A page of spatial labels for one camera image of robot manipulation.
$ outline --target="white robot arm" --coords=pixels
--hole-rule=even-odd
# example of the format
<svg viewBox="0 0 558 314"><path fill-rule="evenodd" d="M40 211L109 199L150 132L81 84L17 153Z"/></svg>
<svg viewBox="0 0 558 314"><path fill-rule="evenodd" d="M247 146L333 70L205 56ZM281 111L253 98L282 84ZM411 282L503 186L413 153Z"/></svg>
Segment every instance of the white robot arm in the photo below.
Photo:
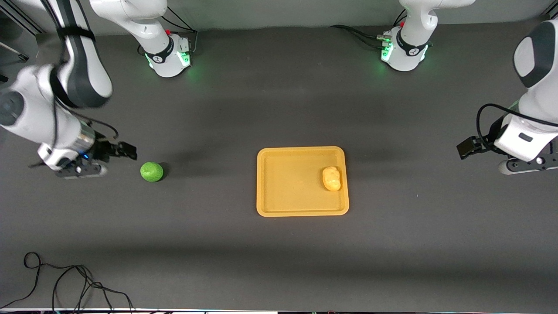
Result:
<svg viewBox="0 0 558 314"><path fill-rule="evenodd" d="M527 92L492 124L488 135L472 136L458 145L462 159L485 151L508 155L500 172L515 174L558 168L553 139L558 136L558 21L539 24L517 46L513 65ZM550 144L550 153L541 151Z"/></svg>
<svg viewBox="0 0 558 314"><path fill-rule="evenodd" d="M40 143L39 156L61 177L104 174L105 169L92 164L92 160L108 161L110 156L136 159L133 146L123 142L110 144L65 109L100 107L112 95L110 78L99 60L93 33L79 2L25 2L48 11L64 39L69 60L23 68L15 82L0 92L0 125Z"/></svg>
<svg viewBox="0 0 558 314"><path fill-rule="evenodd" d="M165 78L190 66L187 38L167 34L156 18L167 10L167 0L90 0L95 13L132 34L146 52L150 67Z"/></svg>
<svg viewBox="0 0 558 314"><path fill-rule="evenodd" d="M407 11L405 25L384 32L389 39L381 60L393 69L406 72L424 59L428 40L438 25L435 9L466 7L475 0L399 0Z"/></svg>

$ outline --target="plastic tray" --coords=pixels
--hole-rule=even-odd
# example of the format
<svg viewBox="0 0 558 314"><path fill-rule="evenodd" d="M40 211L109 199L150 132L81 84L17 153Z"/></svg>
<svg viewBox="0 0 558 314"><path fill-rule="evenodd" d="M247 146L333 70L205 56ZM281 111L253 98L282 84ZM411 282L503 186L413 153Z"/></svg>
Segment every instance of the plastic tray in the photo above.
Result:
<svg viewBox="0 0 558 314"><path fill-rule="evenodd" d="M337 167L341 188L328 191L322 171ZM258 154L256 207L264 217L333 216L349 209L345 154L337 146L265 148Z"/></svg>

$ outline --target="cable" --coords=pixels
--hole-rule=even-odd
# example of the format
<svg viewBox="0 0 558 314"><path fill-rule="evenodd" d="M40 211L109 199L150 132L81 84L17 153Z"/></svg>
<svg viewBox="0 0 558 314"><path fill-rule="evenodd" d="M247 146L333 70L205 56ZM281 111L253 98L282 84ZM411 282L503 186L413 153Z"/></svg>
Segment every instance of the cable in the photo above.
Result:
<svg viewBox="0 0 558 314"><path fill-rule="evenodd" d="M404 18L406 18L407 15L404 15L403 17L401 17L399 20L395 21L395 25L399 24L401 21L403 21Z"/></svg>
<svg viewBox="0 0 558 314"><path fill-rule="evenodd" d="M190 53L194 53L196 52L196 49L198 48L198 36L200 35L199 32L196 32L196 39L194 40L194 49L192 49L192 51Z"/></svg>
<svg viewBox="0 0 558 314"><path fill-rule="evenodd" d="M399 13L399 15L395 18L395 22L393 22L394 26L396 26L397 23L399 23L402 19L404 19L406 17L406 15L401 17L403 15L403 13L405 13L405 9L403 9L403 11L401 11L401 13Z"/></svg>
<svg viewBox="0 0 558 314"><path fill-rule="evenodd" d="M27 260L29 259L29 257L33 255L37 258L37 265L36 266L29 266L29 264L27 263ZM44 266L48 266L54 269L65 269L64 272L58 277L58 279L56 280L55 284L54 284L54 288L52 289L52 302L51 302L51 308L52 308L52 312L55 313L55 296L56 296L56 290L58 288L58 284L60 283L60 280L66 275L68 274L68 272L70 272L71 270L75 269L83 278L84 278L84 285L83 288L81 289L81 293L80 293L80 297L79 300L76 304L76 306L74 307L74 311L73 312L77 312L79 313L80 309L81 309L81 303L83 301L83 298L85 297L87 291L89 290L89 288L94 288L94 289L99 289L101 291L103 291L104 297L105 297L105 301L107 302L107 305L109 306L110 310L114 310L114 307L112 306L112 304L110 303L110 300L108 299L107 296L107 292L111 292L111 293L115 293L115 294L122 294L126 297L126 301L128 302L128 306L130 308L130 313L132 313L132 309L134 308L132 301L130 300L130 297L121 291L117 291L117 290L112 290L109 289L105 286L103 286L103 284L99 281L94 281L93 280L93 273L89 270L89 268L87 268L85 265L69 265L69 266L64 266L64 267L60 267L60 266L55 266L49 263L43 263L41 260L41 257L39 256L38 253L36 252L28 252L27 254L25 254L25 256L23 257L23 265L25 266L25 268L27 269L37 269L37 274L35 275L35 284L33 285L33 288L31 289L31 291L24 296L23 298L14 300L2 307L1 308L5 308L10 306L11 304L21 301L21 300L25 300L26 298L28 298L30 295L33 294L33 292L35 291L35 289L37 288L37 283L39 282L39 274L41 273L41 269Z"/></svg>
<svg viewBox="0 0 558 314"><path fill-rule="evenodd" d="M188 25L188 23L186 23L178 14L176 14L176 12L174 12L171 7L168 7L169 11L172 12L172 14L174 14L182 23L184 23L184 25L186 25L192 32L198 32L197 30L194 30L190 25Z"/></svg>
<svg viewBox="0 0 558 314"><path fill-rule="evenodd" d="M176 27L178 27L178 28L181 28L181 29L187 30L187 31L191 31L191 32L197 32L197 31L195 31L195 30L193 30L193 29L191 29L191 28L186 28L186 27L183 27L183 26L174 24L173 22L169 21L169 20L168 20L166 17L164 17L164 16L161 16L161 17L163 18L163 20L167 21L169 24L172 24L172 25L174 25L174 26L176 26Z"/></svg>
<svg viewBox="0 0 558 314"><path fill-rule="evenodd" d="M367 33L361 32L361 31L357 30L356 28L346 26L346 25L331 25L330 27L339 28L339 29L346 30L346 31L350 32L351 34L353 34L355 36L356 39L358 39L360 42L362 42L363 44L365 44L369 47L376 48L376 49L382 49L383 48L380 45L373 45L370 42L366 41L366 39L375 40L376 39L375 36L372 36L372 35L369 35Z"/></svg>
<svg viewBox="0 0 558 314"><path fill-rule="evenodd" d="M486 148L490 149L491 151L493 151L493 152L495 152L495 153L501 154L501 152L497 151L497 149L494 148L493 145L489 145L489 144L486 142L486 140L484 139L484 136L482 135L482 132L481 132L481 130L480 130L480 115L481 115L481 113L483 112L483 110L484 110L485 108L487 108L487 107L494 107L494 108L500 109L500 110L502 110L502 111L504 111L504 112L507 112L507 113L509 113L510 115L518 116L518 117L520 117L520 118L524 118L524 119L526 119L526 120L530 120L530 121L537 122L537 123L540 123L540 124L544 124L544 125L548 125L548 126L553 126L553 127L558 127L558 123L548 122L548 121L545 121L545 120L541 120L541 119L533 118L533 117L530 117L530 116L526 116L526 115L524 115L524 114L522 114L522 113L519 113L519 112L510 110L510 109L505 108L505 107L502 107L502 106L500 106L500 105L498 105L498 104L487 103L487 104L481 106L481 108L479 108L479 111L477 111L477 135L478 135L478 137L479 137L479 139L480 139L480 142L481 142Z"/></svg>
<svg viewBox="0 0 558 314"><path fill-rule="evenodd" d="M82 119L85 119L85 120L89 120L90 122L95 122L95 123L97 123L97 124L104 125L104 126L108 127L109 129L111 129L111 130L114 132L114 136L112 137L112 140L115 140L115 139L117 139L117 138L120 136L120 133L118 133L118 130L117 130L114 126L112 126L112 125L110 125L110 124L108 124L108 123L106 123L106 122L103 122L103 121L101 121L101 120L93 119L93 118L90 118L90 117L88 117L88 116L84 116L84 115L82 115L81 113L77 113L77 112L73 111L72 109L68 108L68 107L67 107L65 104L63 104L58 98L56 99L56 101L58 101L58 104L59 104L62 108L68 110L72 115L74 115L74 116L76 116L76 117L79 117L79 118L82 118Z"/></svg>
<svg viewBox="0 0 558 314"><path fill-rule="evenodd" d="M350 31L350 32L354 32L354 33L356 33L356 34L358 34L358 35L361 35L361 36L363 36L363 37L366 37L366 38L376 39L376 36L369 35L369 34L367 34L367 33L365 33L365 32L359 31L359 30L357 30L356 28L350 27L350 26L347 26L347 25L339 25L339 24L337 24L337 25L331 25L330 27L333 27L333 28L340 28L340 29L342 29L342 30L348 30L348 31Z"/></svg>
<svg viewBox="0 0 558 314"><path fill-rule="evenodd" d="M140 56L142 56L142 55L145 54L145 49L143 50L142 53L140 52L140 48L141 48L141 47L142 47L141 45L138 45L138 48L136 49L136 51L138 52L138 55L140 55Z"/></svg>
<svg viewBox="0 0 558 314"><path fill-rule="evenodd" d="M54 14L54 9L52 8L52 6L50 5L50 3L47 0L41 0L42 5L44 6L46 12L49 14L50 18L52 19L52 21L54 22L54 24L56 25L57 29L62 28L62 25L60 24L60 22L56 19L56 16ZM58 62L54 65L54 69L58 68L60 65L62 65L62 63L64 63L64 46L65 46L65 41L61 38L60 39L60 55L58 57ZM54 149L56 147L56 144L58 142L58 115L57 115L57 110L56 110L56 96L53 95L52 96L52 116L54 119L54 135L52 137L52 149Z"/></svg>

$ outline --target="lime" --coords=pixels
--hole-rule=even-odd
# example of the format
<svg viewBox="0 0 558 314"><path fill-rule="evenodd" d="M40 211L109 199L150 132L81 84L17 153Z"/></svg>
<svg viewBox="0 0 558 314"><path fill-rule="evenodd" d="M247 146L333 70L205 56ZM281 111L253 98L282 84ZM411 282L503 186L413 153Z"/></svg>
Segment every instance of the lime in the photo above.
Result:
<svg viewBox="0 0 558 314"><path fill-rule="evenodd" d="M152 161L144 163L139 172L145 181L148 182L157 182L163 177L163 167Z"/></svg>

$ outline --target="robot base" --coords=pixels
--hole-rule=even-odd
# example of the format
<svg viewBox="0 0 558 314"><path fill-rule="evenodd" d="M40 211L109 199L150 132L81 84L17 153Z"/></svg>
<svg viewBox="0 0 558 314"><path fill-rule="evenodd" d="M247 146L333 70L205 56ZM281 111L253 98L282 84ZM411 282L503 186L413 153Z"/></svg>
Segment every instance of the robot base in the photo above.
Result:
<svg viewBox="0 0 558 314"><path fill-rule="evenodd" d="M149 66L155 70L160 77L171 78L179 75L190 66L190 43L188 38L182 38L176 34L170 34L169 38L174 42L173 52L163 63L156 63L146 55Z"/></svg>
<svg viewBox="0 0 558 314"><path fill-rule="evenodd" d="M389 31L385 31L384 36L391 36L391 38L396 38L397 33L401 27L396 26ZM428 46L426 46L421 52L416 56L408 56L405 50L397 44L397 40L393 40L389 43L387 47L382 50L381 60L393 69L398 71L407 72L414 70L421 61L424 60L424 56Z"/></svg>

